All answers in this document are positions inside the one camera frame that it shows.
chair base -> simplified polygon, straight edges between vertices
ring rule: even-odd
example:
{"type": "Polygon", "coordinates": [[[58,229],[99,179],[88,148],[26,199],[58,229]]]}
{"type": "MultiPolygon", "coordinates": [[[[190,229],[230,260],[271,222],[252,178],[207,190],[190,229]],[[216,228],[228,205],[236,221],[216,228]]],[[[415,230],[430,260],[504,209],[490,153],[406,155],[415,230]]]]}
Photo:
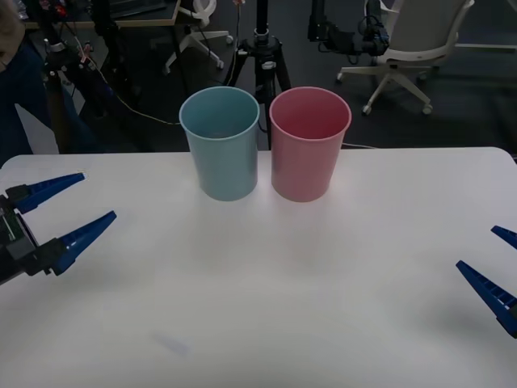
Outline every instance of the chair base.
{"type": "Polygon", "coordinates": [[[412,95],[415,95],[420,100],[424,102],[424,107],[422,113],[424,115],[430,115],[432,113],[433,107],[431,106],[431,99],[427,97],[418,87],[411,82],[409,78],[407,78],[401,71],[399,70],[407,70],[407,71],[418,71],[421,72],[419,75],[419,79],[424,80],[425,74],[427,70],[432,69],[432,66],[404,66],[397,68],[391,68],[389,65],[381,65],[381,66],[373,66],[373,67],[343,67],[339,71],[336,80],[341,82],[343,80],[344,74],[362,74],[362,75],[384,75],[382,80],[379,83],[379,86],[373,92],[372,96],[368,100],[367,104],[363,107],[363,116],[367,116],[372,111],[372,105],[375,100],[379,97],[380,93],[386,88],[386,85],[390,81],[394,81],[400,86],[404,87],[408,90],[412,95]]]}
{"type": "MultiPolygon", "coordinates": [[[[181,43],[179,44],[179,49],[181,52],[183,52],[185,49],[188,49],[189,47],[192,47],[194,49],[197,49],[201,51],[202,53],[206,55],[210,55],[210,58],[216,62],[216,66],[219,70],[223,70],[225,68],[225,63],[212,51],[209,50],[208,47],[203,43],[205,38],[207,40],[215,39],[215,38],[226,38],[227,44],[233,43],[233,37],[229,34],[228,31],[211,31],[211,32],[204,32],[201,34],[201,32],[193,32],[183,38],[181,43]]],[[[169,59],[167,60],[166,64],[163,66],[163,73],[167,75],[170,73],[170,66],[172,63],[176,60],[176,53],[172,54],[169,59]]]]}

white table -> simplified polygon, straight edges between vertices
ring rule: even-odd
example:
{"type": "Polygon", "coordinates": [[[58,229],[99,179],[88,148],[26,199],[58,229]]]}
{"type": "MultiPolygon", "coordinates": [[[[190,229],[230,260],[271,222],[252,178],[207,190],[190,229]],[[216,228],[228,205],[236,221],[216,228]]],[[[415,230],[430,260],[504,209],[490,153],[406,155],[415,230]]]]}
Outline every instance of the white table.
{"type": "Polygon", "coordinates": [[[45,241],[114,209],[63,276],[0,288],[2,388],[515,387],[517,343],[456,269],[517,294],[517,168],[496,149],[346,150],[330,190],[224,203],[189,154],[24,156],[1,190],[87,181],[26,217],[45,241]]]}

person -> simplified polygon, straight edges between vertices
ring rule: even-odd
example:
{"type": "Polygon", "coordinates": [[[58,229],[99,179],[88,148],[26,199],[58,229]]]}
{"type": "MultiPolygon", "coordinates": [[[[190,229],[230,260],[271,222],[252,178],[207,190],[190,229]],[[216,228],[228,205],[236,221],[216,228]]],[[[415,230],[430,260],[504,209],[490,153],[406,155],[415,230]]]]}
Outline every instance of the person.
{"type": "MultiPolygon", "coordinates": [[[[23,42],[24,35],[25,27],[13,1],[0,0],[0,167],[14,156],[32,154],[16,103],[52,128],[42,77],[44,63],[39,54],[23,42]]],[[[56,138],[60,153],[101,152],[95,135],[79,118],[72,97],[63,91],[70,133],[66,144],[56,138]]]]}

cup rim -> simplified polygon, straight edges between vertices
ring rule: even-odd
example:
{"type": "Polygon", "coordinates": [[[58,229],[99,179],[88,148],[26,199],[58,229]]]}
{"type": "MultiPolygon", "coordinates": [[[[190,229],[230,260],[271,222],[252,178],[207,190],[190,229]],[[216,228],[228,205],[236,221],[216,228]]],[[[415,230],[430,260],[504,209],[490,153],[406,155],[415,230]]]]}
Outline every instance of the cup rim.
{"type": "Polygon", "coordinates": [[[201,89],[200,91],[197,91],[196,93],[191,95],[188,99],[186,99],[182,103],[181,108],[179,109],[179,123],[183,127],[183,130],[185,132],[190,133],[192,136],[197,137],[198,139],[201,139],[201,140],[205,140],[205,141],[228,141],[228,140],[232,140],[232,139],[235,139],[237,137],[240,137],[240,136],[244,136],[247,132],[249,132],[257,124],[257,122],[259,121],[259,118],[260,118],[260,105],[257,102],[256,98],[253,95],[251,95],[250,93],[248,93],[247,91],[244,91],[243,89],[240,89],[238,87],[232,87],[232,86],[211,86],[211,87],[206,87],[204,89],[201,89]],[[183,123],[183,119],[182,119],[182,113],[183,113],[183,109],[185,108],[185,105],[187,105],[187,103],[188,103],[188,101],[190,99],[196,97],[197,95],[199,95],[201,93],[206,92],[207,90],[211,90],[211,89],[231,89],[233,91],[238,91],[238,92],[240,92],[240,93],[250,97],[255,102],[255,106],[257,107],[257,116],[255,117],[253,123],[248,128],[246,128],[242,132],[238,133],[237,135],[233,135],[233,136],[230,136],[230,137],[218,137],[216,139],[211,138],[211,137],[200,136],[197,133],[193,133],[190,129],[187,129],[187,127],[183,123]]]}
{"type": "Polygon", "coordinates": [[[348,103],[347,101],[345,101],[343,98],[341,98],[341,96],[339,95],[336,95],[333,91],[328,91],[327,89],[323,89],[322,87],[315,87],[315,86],[299,86],[299,87],[293,87],[292,89],[288,89],[286,91],[283,91],[282,93],[280,93],[279,95],[277,95],[275,97],[275,99],[273,100],[273,102],[271,103],[271,106],[269,107],[269,117],[271,118],[271,122],[272,124],[275,125],[275,127],[281,132],[283,133],[284,135],[286,136],[289,136],[290,138],[292,139],[295,139],[295,140],[299,140],[299,141],[310,141],[310,142],[322,142],[322,141],[328,141],[330,139],[334,139],[336,137],[339,137],[339,136],[342,136],[349,128],[350,128],[350,125],[352,123],[352,111],[350,109],[350,107],[348,106],[348,103]],[[273,115],[271,114],[272,111],[273,111],[273,107],[275,106],[277,100],[279,99],[279,97],[281,95],[286,95],[288,93],[291,93],[293,91],[298,91],[300,89],[310,89],[310,90],[316,90],[316,91],[324,91],[325,93],[327,94],[330,94],[330,95],[333,95],[334,97],[337,97],[339,100],[341,100],[341,102],[343,103],[344,107],[346,108],[346,110],[348,111],[348,123],[344,126],[344,128],[339,131],[338,133],[336,133],[335,135],[332,135],[332,136],[329,136],[329,137],[323,137],[321,139],[306,139],[304,137],[298,137],[298,136],[294,136],[292,135],[291,133],[288,133],[286,131],[284,131],[275,121],[275,118],[273,117],[273,115]]]}

pink cup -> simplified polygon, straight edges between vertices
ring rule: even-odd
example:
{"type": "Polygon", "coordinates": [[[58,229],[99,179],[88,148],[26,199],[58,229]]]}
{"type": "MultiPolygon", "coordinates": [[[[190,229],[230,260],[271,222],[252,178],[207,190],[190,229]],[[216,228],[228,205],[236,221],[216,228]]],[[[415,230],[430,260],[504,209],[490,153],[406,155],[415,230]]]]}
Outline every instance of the pink cup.
{"type": "Polygon", "coordinates": [[[272,174],[275,190],[295,202],[316,200],[329,188],[352,114],[338,95],[296,87],[271,104],[272,174]]]}

